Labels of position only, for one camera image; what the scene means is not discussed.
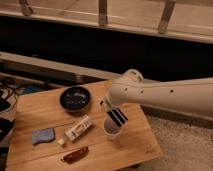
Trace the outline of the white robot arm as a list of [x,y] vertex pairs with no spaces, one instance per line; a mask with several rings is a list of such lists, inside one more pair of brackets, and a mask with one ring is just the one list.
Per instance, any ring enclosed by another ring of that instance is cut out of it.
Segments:
[[135,69],[115,79],[101,101],[105,111],[123,103],[213,118],[213,78],[146,81]]

